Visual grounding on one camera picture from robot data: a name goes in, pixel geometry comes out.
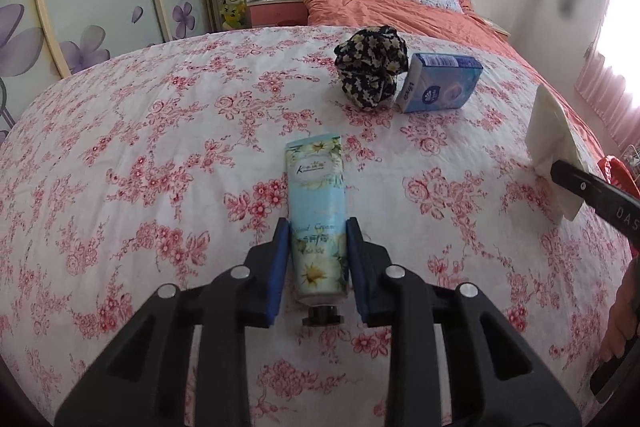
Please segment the person's right hand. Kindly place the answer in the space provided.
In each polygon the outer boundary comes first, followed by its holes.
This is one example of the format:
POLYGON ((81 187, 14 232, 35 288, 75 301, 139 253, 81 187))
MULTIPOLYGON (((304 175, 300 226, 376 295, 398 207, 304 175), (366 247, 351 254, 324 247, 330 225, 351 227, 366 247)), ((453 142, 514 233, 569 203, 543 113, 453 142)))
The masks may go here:
POLYGON ((615 303, 608 314, 606 328, 600 347, 600 359, 608 362, 621 358, 626 342, 639 332, 639 258, 635 257, 616 291, 615 303))

